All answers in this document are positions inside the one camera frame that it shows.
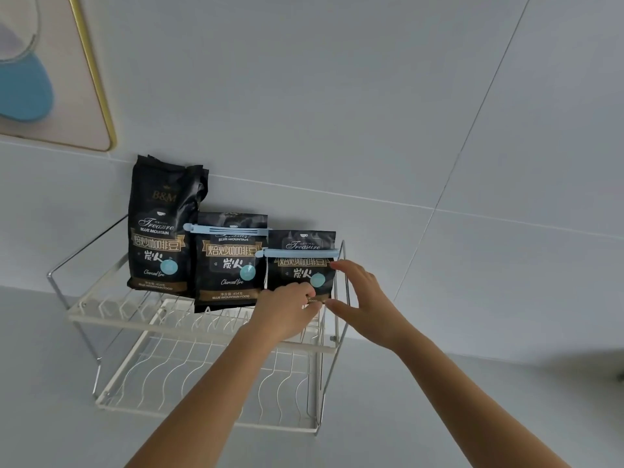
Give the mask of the person's left hand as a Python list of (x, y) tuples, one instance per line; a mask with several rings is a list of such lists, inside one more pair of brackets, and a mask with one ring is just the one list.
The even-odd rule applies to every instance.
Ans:
[(265, 342), (275, 345), (302, 333), (316, 316), (306, 317), (291, 309), (290, 283), (261, 291), (248, 325)]

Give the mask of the person's right hand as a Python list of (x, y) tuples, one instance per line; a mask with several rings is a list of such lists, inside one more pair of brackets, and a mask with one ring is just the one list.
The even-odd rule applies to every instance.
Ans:
[(330, 266), (345, 275), (355, 291), (357, 307), (363, 310), (363, 322), (357, 332), (372, 343), (396, 353), (404, 331), (411, 325), (386, 297), (376, 277), (347, 259), (333, 261)]

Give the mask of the small black coffee bag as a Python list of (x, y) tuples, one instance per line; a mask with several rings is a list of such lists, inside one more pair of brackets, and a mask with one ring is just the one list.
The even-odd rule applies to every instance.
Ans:
[[(268, 235), (268, 247), (295, 250), (331, 250), (336, 232), (326, 230), (274, 229)], [(290, 283), (310, 283), (316, 298), (325, 302), (332, 296), (335, 259), (267, 258), (267, 289), (274, 291)]]

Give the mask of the person's left forearm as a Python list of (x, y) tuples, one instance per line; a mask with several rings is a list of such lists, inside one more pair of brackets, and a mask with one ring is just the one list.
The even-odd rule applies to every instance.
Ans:
[(214, 468), (261, 366), (305, 323), (252, 319), (124, 468)]

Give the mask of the person's right forearm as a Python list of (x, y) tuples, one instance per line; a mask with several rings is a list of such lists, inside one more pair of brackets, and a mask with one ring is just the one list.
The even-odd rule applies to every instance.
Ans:
[(385, 339), (472, 468), (571, 468), (413, 327)]

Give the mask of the light blue bag clip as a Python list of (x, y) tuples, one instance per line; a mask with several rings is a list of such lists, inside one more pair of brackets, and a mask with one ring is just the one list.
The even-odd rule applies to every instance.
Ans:
[(297, 258), (297, 259), (339, 259), (340, 250), (295, 250), (261, 248), (254, 253), (256, 258)]
[(228, 235), (228, 236), (268, 236), (271, 228), (267, 227), (209, 227), (199, 224), (185, 223), (183, 229), (200, 235)]

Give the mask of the medium black coffee bag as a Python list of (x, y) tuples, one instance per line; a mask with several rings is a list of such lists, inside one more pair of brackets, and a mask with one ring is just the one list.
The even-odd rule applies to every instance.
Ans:
[[(267, 228), (258, 213), (199, 212), (196, 224), (209, 227)], [(267, 261), (254, 253), (268, 236), (193, 234), (196, 244), (194, 313), (253, 307), (265, 289)]]

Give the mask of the tall black coffee bag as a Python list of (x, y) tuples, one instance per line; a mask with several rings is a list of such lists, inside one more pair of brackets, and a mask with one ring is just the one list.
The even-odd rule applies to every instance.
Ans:
[(193, 296), (196, 247), (184, 225), (197, 222), (208, 175), (200, 164), (137, 157), (128, 206), (129, 288)]

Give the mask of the gold framed wall picture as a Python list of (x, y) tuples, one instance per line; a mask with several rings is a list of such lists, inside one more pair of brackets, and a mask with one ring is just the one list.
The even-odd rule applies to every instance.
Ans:
[(116, 146), (80, 0), (0, 0), (0, 137)]

